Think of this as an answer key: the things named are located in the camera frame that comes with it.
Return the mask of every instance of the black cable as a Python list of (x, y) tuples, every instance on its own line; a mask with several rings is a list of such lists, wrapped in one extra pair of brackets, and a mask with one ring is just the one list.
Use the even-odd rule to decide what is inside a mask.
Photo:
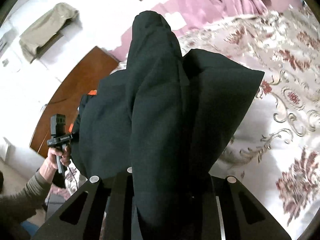
[(69, 165), (68, 165), (68, 168), (69, 168), (69, 171), (71, 172), (71, 174), (72, 174), (73, 178), (75, 179), (76, 186), (77, 186), (77, 190), (78, 190), (79, 188), (78, 188), (78, 183), (77, 183), (76, 177), (73, 175), (73, 173), (72, 173), (72, 171), (71, 171), (71, 169), (70, 169)]

